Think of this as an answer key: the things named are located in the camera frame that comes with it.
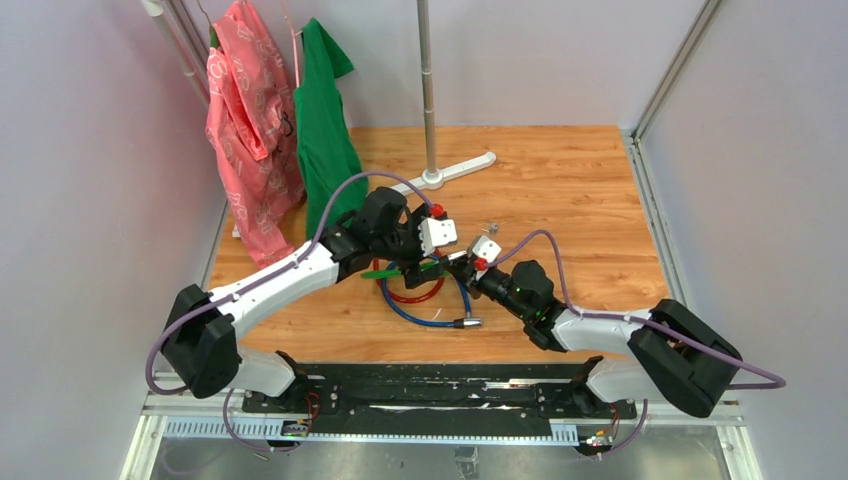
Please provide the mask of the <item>red cable lock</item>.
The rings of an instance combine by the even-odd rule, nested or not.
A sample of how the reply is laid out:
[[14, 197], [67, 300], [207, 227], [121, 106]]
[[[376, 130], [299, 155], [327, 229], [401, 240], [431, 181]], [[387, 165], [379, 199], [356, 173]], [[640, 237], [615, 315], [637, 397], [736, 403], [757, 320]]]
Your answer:
[[[383, 282], [387, 284], [388, 279], [402, 277], [400, 271], [395, 267], [380, 269], [380, 261], [378, 259], [372, 261], [372, 272], [375, 274], [375, 281], [377, 283]], [[396, 303], [418, 304], [434, 297], [441, 290], [444, 283], [445, 278], [440, 278], [426, 292], [420, 294], [398, 294], [394, 293], [389, 287], [386, 287], [386, 289], [388, 291], [389, 299]]]

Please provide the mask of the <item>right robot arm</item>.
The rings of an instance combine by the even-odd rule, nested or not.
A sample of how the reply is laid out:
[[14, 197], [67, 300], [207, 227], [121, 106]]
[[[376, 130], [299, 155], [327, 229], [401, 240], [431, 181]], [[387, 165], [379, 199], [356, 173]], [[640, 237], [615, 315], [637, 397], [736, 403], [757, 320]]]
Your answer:
[[654, 307], [616, 312], [568, 306], [535, 260], [505, 273], [480, 270], [482, 260], [461, 257], [448, 271], [474, 298], [484, 296], [518, 318], [542, 350], [596, 351], [571, 390], [571, 403], [596, 417], [625, 399], [665, 400], [696, 418], [709, 417], [739, 370], [726, 357], [739, 351], [682, 303], [662, 299]]

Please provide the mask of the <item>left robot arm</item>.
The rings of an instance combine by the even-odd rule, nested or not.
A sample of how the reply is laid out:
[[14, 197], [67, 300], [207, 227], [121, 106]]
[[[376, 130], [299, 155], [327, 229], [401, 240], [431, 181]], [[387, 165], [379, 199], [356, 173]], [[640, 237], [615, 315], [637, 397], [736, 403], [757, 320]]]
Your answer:
[[267, 394], [283, 413], [298, 411], [306, 386], [284, 354], [242, 348], [249, 331], [292, 302], [365, 270], [373, 260], [395, 262], [414, 285], [435, 279], [421, 262], [458, 240], [455, 222], [429, 201], [410, 210], [400, 192], [379, 187], [357, 210], [321, 221], [313, 239], [282, 260], [213, 291], [197, 284], [175, 297], [152, 353], [162, 355], [183, 384], [172, 394], [208, 398], [228, 388]]

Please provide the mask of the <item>blue cable lock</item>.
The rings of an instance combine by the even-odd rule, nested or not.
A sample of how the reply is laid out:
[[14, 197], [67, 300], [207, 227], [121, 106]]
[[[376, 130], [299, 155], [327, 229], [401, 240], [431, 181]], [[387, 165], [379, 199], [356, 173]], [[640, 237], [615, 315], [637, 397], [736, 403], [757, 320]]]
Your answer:
[[[394, 262], [390, 262], [387, 266], [380, 265], [380, 269], [396, 266]], [[456, 281], [456, 286], [453, 292], [458, 294], [459, 300], [454, 303], [453, 309], [446, 308], [443, 295], [443, 290], [452, 280], [445, 278], [445, 283], [441, 290], [431, 299], [418, 304], [399, 304], [389, 299], [386, 287], [389, 287], [394, 293], [397, 293], [394, 288], [397, 280], [401, 278], [388, 279], [387, 284], [377, 283], [377, 288], [382, 296], [382, 299], [387, 304], [388, 308], [401, 319], [412, 323], [416, 326], [426, 327], [430, 329], [476, 329], [483, 326], [483, 320], [473, 311], [471, 305], [471, 296], [459, 281]], [[426, 292], [430, 287], [420, 290], [418, 293], [404, 294], [420, 294]]]

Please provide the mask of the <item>green cable lock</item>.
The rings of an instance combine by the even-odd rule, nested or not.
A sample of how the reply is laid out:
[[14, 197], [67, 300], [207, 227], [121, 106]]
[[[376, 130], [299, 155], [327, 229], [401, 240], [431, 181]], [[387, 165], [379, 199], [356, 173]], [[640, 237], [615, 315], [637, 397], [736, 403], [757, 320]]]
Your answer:
[[449, 276], [448, 264], [465, 255], [465, 250], [442, 253], [439, 249], [436, 249], [428, 256], [426, 262], [419, 261], [417, 264], [411, 264], [404, 268], [399, 266], [387, 267], [385, 269], [372, 268], [370, 271], [360, 273], [359, 276], [367, 280], [386, 280], [402, 277], [406, 283], [415, 286]]

